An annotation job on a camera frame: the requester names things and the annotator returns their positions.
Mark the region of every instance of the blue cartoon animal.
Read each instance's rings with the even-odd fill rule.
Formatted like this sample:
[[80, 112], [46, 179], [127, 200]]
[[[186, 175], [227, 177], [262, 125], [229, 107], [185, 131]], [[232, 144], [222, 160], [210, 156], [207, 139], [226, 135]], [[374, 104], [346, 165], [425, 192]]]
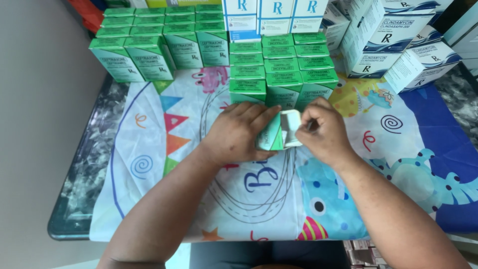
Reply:
[[365, 161], [427, 213], [437, 211], [442, 204], [478, 201], [478, 180], [460, 184], [460, 177], [455, 173], [449, 173], [446, 179], [435, 175], [424, 163], [433, 157], [433, 151], [422, 149], [416, 158], [399, 159], [391, 167], [384, 158]]
[[302, 194], [307, 214], [298, 240], [349, 240], [368, 236], [350, 193], [345, 187], [339, 192], [337, 177], [332, 168], [311, 158], [297, 168], [297, 173], [303, 184]]

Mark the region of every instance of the white wall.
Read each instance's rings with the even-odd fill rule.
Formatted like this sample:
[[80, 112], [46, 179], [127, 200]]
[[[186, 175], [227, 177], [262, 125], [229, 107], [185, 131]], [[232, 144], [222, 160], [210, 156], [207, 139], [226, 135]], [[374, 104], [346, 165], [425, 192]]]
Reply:
[[1, 267], [98, 259], [105, 244], [46, 228], [106, 71], [60, 0], [0, 1], [0, 25]]

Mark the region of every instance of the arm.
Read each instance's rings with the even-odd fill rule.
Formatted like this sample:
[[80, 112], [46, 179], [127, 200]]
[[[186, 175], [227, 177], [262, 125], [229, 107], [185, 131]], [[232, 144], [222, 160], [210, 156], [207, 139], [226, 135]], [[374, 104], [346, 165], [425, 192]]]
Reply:
[[[305, 124], [319, 128], [308, 131]], [[323, 98], [302, 116], [296, 137], [346, 184], [368, 232], [385, 260], [397, 269], [470, 268], [435, 221], [352, 149], [342, 116]]]
[[183, 240], [206, 188], [221, 167], [277, 154], [256, 150], [254, 141], [280, 109], [249, 102], [226, 108], [197, 148], [126, 215], [98, 269], [162, 268]]

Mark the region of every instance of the forearm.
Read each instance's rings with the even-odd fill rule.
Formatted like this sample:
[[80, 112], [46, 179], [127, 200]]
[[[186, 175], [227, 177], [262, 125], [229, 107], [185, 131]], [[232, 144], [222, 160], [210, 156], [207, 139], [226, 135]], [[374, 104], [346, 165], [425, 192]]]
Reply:
[[102, 261], [168, 260], [183, 240], [207, 186], [221, 168], [208, 161], [207, 156], [200, 145], [159, 181], [121, 222]]
[[371, 238], [394, 268], [468, 268], [436, 222], [360, 157], [333, 167]]

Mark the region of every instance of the hand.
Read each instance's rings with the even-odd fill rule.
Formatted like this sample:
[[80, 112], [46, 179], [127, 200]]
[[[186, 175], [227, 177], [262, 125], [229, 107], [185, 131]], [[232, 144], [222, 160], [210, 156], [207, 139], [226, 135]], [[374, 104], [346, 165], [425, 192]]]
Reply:
[[280, 106], [268, 108], [248, 101], [232, 104], [219, 114], [199, 146], [222, 166], [272, 157], [277, 151], [257, 150], [255, 140], [280, 110]]
[[342, 115], [322, 97], [307, 105], [295, 137], [332, 168], [358, 157], [348, 141]]

